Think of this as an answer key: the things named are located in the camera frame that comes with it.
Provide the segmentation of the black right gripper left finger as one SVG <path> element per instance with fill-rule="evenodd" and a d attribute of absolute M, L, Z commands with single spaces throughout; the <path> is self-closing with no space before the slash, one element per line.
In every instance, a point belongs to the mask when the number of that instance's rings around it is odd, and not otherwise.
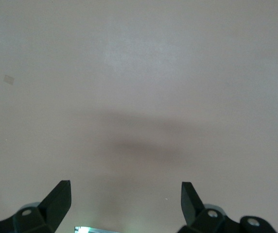
<path fill-rule="evenodd" d="M 71 207 L 71 183 L 60 181 L 37 205 L 26 205 L 0 221 L 0 233 L 55 233 Z"/>

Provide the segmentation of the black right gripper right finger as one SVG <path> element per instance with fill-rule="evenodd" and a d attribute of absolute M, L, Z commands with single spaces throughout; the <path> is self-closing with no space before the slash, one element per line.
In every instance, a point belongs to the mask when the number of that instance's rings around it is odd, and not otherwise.
<path fill-rule="evenodd" d="M 243 216 L 235 222 L 218 206 L 204 205 L 190 182 L 181 185 L 181 209 L 186 221 L 181 233 L 276 233 L 260 217 Z"/>

